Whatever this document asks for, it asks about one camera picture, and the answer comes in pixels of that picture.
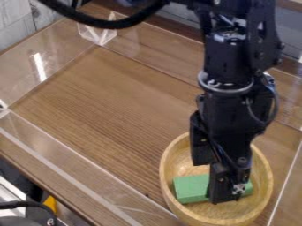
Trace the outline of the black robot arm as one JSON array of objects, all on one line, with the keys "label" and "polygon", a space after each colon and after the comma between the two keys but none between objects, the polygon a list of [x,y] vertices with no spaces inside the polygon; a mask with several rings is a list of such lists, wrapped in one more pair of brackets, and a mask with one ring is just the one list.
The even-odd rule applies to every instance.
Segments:
[{"label": "black robot arm", "polygon": [[275,0],[190,0],[204,41],[204,64],[190,117],[192,163],[210,167],[206,196],[238,200],[251,173],[251,142],[264,133],[279,106],[267,70],[282,62]]}]

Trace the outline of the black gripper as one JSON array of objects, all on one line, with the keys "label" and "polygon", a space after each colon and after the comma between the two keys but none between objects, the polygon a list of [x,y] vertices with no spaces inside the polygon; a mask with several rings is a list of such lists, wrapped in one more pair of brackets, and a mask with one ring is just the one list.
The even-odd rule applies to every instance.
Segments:
[{"label": "black gripper", "polygon": [[212,204],[252,194],[251,142],[264,133],[277,111],[277,90],[267,85],[235,93],[206,90],[196,97],[190,152],[192,164],[210,167],[206,196]]}]

